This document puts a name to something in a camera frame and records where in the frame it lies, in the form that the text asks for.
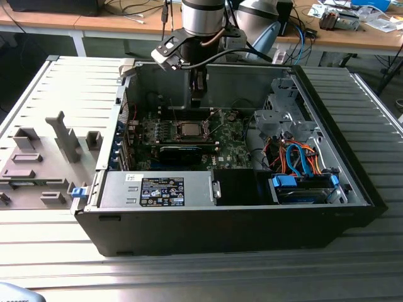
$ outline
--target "table leg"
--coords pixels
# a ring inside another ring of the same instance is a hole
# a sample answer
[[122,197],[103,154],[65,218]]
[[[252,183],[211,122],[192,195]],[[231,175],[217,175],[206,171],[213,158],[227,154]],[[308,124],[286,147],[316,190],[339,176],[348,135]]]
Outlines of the table leg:
[[70,32],[70,36],[73,38],[74,46],[76,47],[78,57],[86,57],[86,49],[82,38],[84,35],[81,30],[74,30]]

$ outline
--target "computer case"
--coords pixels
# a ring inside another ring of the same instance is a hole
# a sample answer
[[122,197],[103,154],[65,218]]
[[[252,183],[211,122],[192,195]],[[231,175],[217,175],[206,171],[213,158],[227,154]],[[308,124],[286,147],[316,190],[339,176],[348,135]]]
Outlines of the computer case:
[[44,11],[97,16],[105,0],[7,0],[7,2],[13,11]]

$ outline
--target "wooden desk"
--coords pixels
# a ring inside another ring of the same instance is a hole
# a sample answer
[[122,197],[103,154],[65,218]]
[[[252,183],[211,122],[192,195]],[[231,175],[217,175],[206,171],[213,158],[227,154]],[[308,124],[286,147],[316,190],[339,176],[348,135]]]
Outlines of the wooden desk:
[[[122,5],[138,4],[142,0],[122,0]],[[306,16],[309,7],[315,0],[296,0],[297,11],[301,20],[307,27],[317,30],[317,39],[313,50],[344,53],[365,53],[377,55],[395,55],[403,43],[400,31],[384,33],[362,23],[358,31],[335,30],[325,31],[319,28],[319,19]],[[141,11],[152,6],[161,5],[162,1],[151,1],[146,6],[137,6],[128,9],[128,13]],[[129,40],[160,40],[162,33],[161,9],[155,9],[144,13],[145,18],[133,16],[132,18],[143,20],[140,24],[123,16],[115,16],[106,11],[99,17],[86,17],[74,14],[52,13],[16,13],[5,3],[7,12],[24,28],[27,33],[43,33],[51,35],[69,35],[76,45],[77,54],[85,56],[82,38],[121,38]],[[111,3],[108,9],[120,13],[118,3]],[[403,8],[392,6],[388,14],[403,14]],[[171,17],[166,25],[166,33],[171,31]],[[174,29],[181,28],[182,17],[180,4],[174,4]],[[20,32],[12,20],[0,8],[0,31]],[[284,37],[276,39],[275,47],[291,48],[298,43],[297,32],[293,28],[288,29]]]
[[[401,31],[392,31],[390,33],[384,33],[380,30],[376,30],[365,23],[360,24],[358,31],[349,30],[334,30],[327,31],[319,28],[319,18],[313,18],[306,16],[309,11],[309,6],[316,3],[315,0],[296,0],[296,10],[301,20],[309,27],[317,31],[317,40],[315,46],[327,46],[327,47],[349,47],[349,48],[367,48],[370,50],[392,50],[398,51],[403,43],[403,37]],[[397,8],[391,6],[387,11],[389,15],[403,14],[403,8]],[[295,38],[292,33],[290,36],[284,38],[278,38],[278,41],[288,39],[288,42],[298,43],[298,38]]]
[[[122,1],[123,6],[143,3],[144,0],[126,0]],[[132,13],[136,11],[143,11],[155,6],[162,5],[161,1],[151,1],[149,5],[137,6],[128,9],[126,13]],[[177,30],[182,27],[182,14],[180,11],[180,4],[174,4],[173,15],[174,15],[174,29]],[[77,30],[97,30],[97,31],[113,31],[122,33],[144,33],[161,35],[162,34],[162,23],[161,23],[161,9],[153,9],[143,13],[144,18],[138,16],[131,16],[133,19],[142,20],[145,23],[140,24],[123,16],[115,16],[103,11],[101,15],[97,18],[81,16],[76,24],[74,25]],[[116,14],[121,14],[119,4],[112,3],[108,6],[108,10],[115,12]],[[166,33],[171,32],[171,15],[169,14],[168,23],[166,24]]]

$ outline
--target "gray 3d printed part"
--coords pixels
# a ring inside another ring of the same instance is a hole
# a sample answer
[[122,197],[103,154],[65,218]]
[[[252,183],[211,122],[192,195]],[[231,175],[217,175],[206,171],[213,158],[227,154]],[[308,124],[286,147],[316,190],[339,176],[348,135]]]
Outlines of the gray 3d printed part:
[[77,162],[80,159],[76,152],[78,144],[73,129],[67,130],[63,123],[64,113],[60,111],[57,117],[45,118],[45,121],[55,130],[59,146],[64,150],[65,156],[69,162]]

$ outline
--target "metal bracket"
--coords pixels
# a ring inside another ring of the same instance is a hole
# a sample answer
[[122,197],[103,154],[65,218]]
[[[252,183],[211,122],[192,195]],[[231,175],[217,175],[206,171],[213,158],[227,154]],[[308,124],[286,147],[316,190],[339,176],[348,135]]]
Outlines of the metal bracket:
[[221,198],[221,187],[219,181],[213,181],[213,196],[214,198]]

